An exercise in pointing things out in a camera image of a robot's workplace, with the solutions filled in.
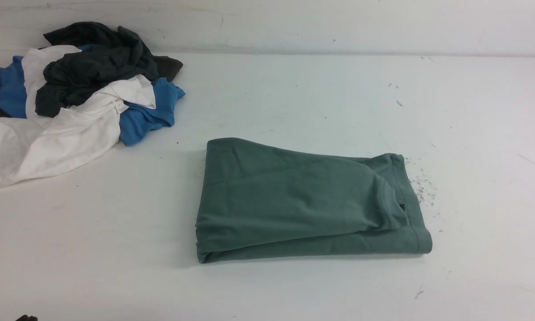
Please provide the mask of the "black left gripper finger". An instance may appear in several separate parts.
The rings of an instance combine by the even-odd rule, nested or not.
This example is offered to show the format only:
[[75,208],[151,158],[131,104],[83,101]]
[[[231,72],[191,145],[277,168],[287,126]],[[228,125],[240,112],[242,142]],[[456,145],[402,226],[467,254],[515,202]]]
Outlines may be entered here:
[[16,321],[38,321],[38,318],[30,315],[22,315]]

